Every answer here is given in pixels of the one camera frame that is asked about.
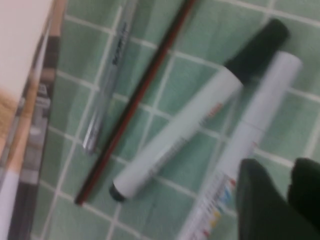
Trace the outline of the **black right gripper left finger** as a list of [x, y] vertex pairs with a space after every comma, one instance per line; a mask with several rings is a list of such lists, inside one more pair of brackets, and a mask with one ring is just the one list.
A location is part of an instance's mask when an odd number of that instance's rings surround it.
[[240, 240], [318, 240], [319, 231], [291, 207], [268, 171], [244, 159], [236, 183], [237, 236]]

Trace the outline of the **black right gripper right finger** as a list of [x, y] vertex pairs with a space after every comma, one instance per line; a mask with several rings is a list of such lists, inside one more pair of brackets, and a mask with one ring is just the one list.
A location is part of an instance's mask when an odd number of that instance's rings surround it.
[[299, 157], [291, 170], [288, 203], [311, 223], [320, 221], [320, 164]]

